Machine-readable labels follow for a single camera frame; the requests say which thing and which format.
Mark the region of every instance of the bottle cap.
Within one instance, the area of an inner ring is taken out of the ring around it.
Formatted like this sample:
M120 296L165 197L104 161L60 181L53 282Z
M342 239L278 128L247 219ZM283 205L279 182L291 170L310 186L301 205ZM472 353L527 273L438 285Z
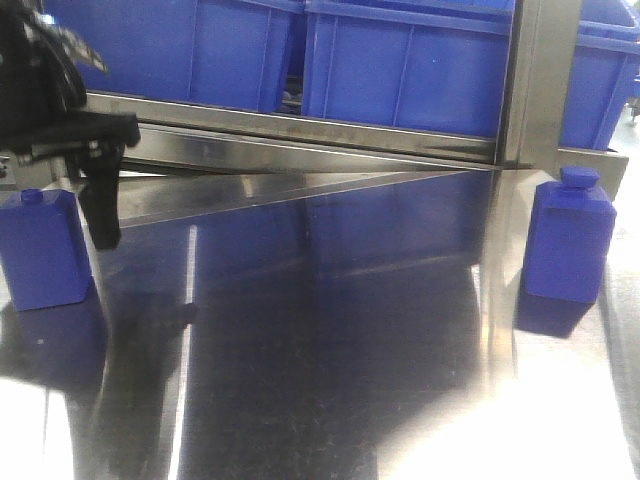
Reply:
M37 188L28 188L20 192L20 200L25 205L37 205L42 202L43 198L42 190Z
M562 167L560 177L565 187L591 188L598 183L600 174L595 168L571 166Z

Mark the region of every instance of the blue plastic bottle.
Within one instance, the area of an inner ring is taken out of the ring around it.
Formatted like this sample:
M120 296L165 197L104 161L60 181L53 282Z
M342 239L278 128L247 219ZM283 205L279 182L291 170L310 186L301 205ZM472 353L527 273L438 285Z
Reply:
M81 302L91 280L75 195L24 190L0 208L0 257L16 310Z
M616 211L600 176L587 167L564 167L561 182L536 189L527 250L527 293L591 303L598 297Z

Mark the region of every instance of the stainless steel table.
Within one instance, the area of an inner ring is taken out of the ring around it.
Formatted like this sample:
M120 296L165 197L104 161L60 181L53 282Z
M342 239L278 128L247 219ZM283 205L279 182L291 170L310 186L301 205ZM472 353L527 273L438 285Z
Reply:
M0 286L0 478L634 478L639 229L595 305L522 294L547 179L124 182L87 301Z

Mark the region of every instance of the metal post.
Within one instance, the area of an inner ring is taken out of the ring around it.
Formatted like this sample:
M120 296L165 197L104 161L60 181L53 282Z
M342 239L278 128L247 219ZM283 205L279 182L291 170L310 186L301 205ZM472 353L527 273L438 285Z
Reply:
M555 174L582 0L518 0L496 163Z

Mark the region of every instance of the robotic arm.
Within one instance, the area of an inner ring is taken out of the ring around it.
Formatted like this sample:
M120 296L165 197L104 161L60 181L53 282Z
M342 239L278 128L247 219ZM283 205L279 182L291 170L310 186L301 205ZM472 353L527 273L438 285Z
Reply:
M84 52L101 65L90 49ZM86 90L70 53L64 36L46 28L35 10L0 0L0 150L22 164L64 157L83 171L79 200L93 243L115 248L120 163L125 147L140 141L138 122L133 114L80 110Z

